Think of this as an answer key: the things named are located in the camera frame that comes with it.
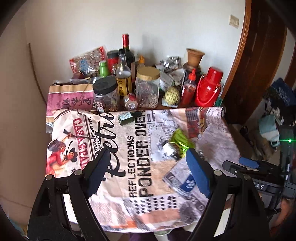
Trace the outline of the green snack wrapper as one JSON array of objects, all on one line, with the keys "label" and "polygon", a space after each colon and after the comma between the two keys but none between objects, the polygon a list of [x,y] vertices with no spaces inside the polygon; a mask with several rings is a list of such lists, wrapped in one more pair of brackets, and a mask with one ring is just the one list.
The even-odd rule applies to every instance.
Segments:
[{"label": "green snack wrapper", "polygon": [[177,128],[173,132],[170,142],[177,146],[181,157],[185,157],[189,148],[195,148],[195,144],[183,133],[180,128]]}]

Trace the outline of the light blue bag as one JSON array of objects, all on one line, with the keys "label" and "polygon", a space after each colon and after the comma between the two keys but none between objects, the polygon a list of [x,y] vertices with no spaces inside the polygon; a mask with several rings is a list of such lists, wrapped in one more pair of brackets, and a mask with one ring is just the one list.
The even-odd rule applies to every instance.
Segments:
[{"label": "light blue bag", "polygon": [[258,127],[260,135],[269,141],[272,147],[280,145],[280,134],[276,126],[274,115],[266,115],[259,119]]}]

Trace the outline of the newspaper print tablecloth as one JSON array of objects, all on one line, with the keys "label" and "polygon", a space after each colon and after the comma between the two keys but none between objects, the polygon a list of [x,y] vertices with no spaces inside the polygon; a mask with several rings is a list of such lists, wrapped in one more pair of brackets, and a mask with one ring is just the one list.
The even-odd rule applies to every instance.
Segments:
[{"label": "newspaper print tablecloth", "polygon": [[46,173],[56,178],[83,169],[107,148],[110,165],[89,203],[109,232],[155,232],[199,221],[208,202],[200,193],[185,157],[167,156],[162,142],[180,128],[214,169],[238,161],[239,150],[224,122],[224,109],[145,110],[121,126],[125,112],[54,112]]}]

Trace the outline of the small green glass bottle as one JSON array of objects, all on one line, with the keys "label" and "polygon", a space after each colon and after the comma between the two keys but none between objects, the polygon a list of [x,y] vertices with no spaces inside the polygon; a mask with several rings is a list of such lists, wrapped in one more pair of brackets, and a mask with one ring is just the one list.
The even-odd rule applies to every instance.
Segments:
[{"label": "small green glass bottle", "polygon": [[136,118],[142,115],[141,111],[134,111],[134,112],[125,112],[120,114],[117,118],[121,126],[127,125],[133,121],[135,121]]}]

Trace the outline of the white bowl on floor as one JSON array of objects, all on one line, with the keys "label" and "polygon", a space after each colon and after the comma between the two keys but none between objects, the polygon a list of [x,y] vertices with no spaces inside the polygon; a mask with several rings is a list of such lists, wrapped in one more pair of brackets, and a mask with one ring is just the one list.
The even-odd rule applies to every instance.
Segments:
[{"label": "white bowl on floor", "polygon": [[172,230],[173,229],[157,231],[157,232],[154,232],[154,234],[155,234],[155,236],[163,237],[163,236],[168,235],[169,233],[171,233]]}]

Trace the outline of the pink patterned paper bag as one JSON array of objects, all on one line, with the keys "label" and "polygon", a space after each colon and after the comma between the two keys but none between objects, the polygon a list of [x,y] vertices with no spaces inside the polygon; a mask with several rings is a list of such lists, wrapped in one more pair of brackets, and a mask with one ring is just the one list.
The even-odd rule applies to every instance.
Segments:
[{"label": "pink patterned paper bag", "polygon": [[90,111],[93,106],[92,84],[51,85],[49,87],[46,122],[54,121],[54,112],[60,109],[82,109]]}]

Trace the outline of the small red white can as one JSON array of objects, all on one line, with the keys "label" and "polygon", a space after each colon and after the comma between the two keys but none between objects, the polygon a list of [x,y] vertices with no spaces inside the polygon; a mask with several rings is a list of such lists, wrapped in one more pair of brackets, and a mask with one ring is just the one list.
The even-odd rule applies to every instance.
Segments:
[{"label": "small red white can", "polygon": [[136,110],[138,108],[137,98],[133,93],[127,94],[123,98],[124,107],[126,110]]}]

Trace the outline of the red thermos jug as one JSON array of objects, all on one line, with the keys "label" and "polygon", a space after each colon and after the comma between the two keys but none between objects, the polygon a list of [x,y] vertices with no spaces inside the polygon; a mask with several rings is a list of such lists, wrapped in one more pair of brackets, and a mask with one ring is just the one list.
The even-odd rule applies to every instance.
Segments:
[{"label": "red thermos jug", "polygon": [[198,107],[213,107],[220,92],[223,72],[210,67],[207,74],[201,76],[196,90],[195,104]]}]

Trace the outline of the yellow green pinecone ball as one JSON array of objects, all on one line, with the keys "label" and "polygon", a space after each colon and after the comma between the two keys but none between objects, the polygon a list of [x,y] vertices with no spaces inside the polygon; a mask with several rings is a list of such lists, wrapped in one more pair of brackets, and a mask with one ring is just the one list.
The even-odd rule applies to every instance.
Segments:
[{"label": "yellow green pinecone ball", "polygon": [[177,88],[171,86],[165,92],[164,101],[168,105],[178,105],[180,102],[180,93]]}]

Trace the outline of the clear jar black lid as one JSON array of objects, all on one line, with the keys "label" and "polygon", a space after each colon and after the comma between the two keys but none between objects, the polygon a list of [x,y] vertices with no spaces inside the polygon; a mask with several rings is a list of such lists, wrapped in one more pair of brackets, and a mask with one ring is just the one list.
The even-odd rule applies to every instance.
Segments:
[{"label": "clear jar black lid", "polygon": [[119,111],[120,96],[114,76],[99,78],[93,83],[94,106],[99,113]]}]

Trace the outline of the red squeeze sauce bottle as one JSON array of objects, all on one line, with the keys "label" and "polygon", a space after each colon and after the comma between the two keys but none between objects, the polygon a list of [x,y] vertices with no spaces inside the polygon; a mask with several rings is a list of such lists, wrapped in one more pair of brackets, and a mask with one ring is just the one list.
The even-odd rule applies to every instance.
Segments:
[{"label": "red squeeze sauce bottle", "polygon": [[196,68],[188,76],[188,80],[184,82],[182,90],[181,105],[188,105],[191,103],[196,90]]}]

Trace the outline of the brown liquor bottle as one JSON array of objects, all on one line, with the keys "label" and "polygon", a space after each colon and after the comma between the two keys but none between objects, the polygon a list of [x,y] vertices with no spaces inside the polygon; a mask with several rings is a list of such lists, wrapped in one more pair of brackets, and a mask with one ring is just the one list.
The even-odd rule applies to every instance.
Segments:
[{"label": "brown liquor bottle", "polygon": [[115,78],[118,83],[118,90],[121,98],[132,93],[132,74],[127,65],[124,49],[119,49],[118,51],[118,68],[115,72]]}]

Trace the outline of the green cap bottle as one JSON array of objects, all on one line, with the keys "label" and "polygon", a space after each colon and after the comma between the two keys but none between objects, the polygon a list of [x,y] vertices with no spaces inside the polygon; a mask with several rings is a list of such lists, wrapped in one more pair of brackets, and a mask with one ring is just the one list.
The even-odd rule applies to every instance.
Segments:
[{"label": "green cap bottle", "polygon": [[106,60],[102,60],[99,62],[99,74],[103,78],[110,75]]}]

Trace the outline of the clear jar gold lid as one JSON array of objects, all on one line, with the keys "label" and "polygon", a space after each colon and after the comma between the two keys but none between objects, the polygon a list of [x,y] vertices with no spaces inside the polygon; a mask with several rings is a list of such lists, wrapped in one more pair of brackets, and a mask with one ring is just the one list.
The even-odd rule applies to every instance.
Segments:
[{"label": "clear jar gold lid", "polygon": [[140,108],[155,109],[159,102],[160,71],[151,66],[139,68],[135,90]]}]

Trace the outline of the red snack bag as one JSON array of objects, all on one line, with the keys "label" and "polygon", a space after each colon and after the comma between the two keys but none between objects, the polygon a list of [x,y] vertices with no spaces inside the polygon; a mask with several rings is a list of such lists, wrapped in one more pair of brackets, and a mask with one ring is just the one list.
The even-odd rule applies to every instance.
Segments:
[{"label": "red snack bag", "polygon": [[99,63],[106,60],[107,55],[103,46],[75,56],[69,60],[72,73],[82,73],[85,76],[98,76]]}]

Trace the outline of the terracotta clay pot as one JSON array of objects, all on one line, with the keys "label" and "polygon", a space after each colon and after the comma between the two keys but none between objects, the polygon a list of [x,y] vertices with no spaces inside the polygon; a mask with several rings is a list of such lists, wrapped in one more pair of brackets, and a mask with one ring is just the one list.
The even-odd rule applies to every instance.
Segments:
[{"label": "terracotta clay pot", "polygon": [[187,56],[188,56],[187,63],[188,63],[188,65],[192,66],[194,68],[197,68],[199,66],[204,54],[205,53],[203,53],[199,50],[187,48]]}]

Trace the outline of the red wine bottle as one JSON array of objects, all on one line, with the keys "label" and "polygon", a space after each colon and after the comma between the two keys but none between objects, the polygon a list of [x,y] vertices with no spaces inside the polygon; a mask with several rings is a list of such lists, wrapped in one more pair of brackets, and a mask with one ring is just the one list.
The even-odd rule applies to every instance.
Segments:
[{"label": "red wine bottle", "polygon": [[122,35],[122,45],[125,50],[127,65],[131,70],[132,74],[132,83],[135,82],[135,57],[130,50],[129,34]]}]

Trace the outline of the brown wooden door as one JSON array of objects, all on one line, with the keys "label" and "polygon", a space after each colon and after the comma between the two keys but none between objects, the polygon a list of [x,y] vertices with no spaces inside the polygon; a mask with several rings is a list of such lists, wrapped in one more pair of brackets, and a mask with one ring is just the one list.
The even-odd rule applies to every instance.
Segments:
[{"label": "brown wooden door", "polygon": [[273,4],[245,2],[239,46],[222,92],[228,124],[248,121],[279,68],[288,28]]}]

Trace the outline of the white wall switch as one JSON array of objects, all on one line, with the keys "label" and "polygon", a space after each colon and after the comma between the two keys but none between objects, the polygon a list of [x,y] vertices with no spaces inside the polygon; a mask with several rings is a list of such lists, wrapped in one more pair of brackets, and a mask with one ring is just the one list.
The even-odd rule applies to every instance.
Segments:
[{"label": "white wall switch", "polygon": [[230,15],[229,25],[231,25],[231,26],[233,26],[234,28],[237,29],[239,27],[239,18],[237,18],[234,15]]}]

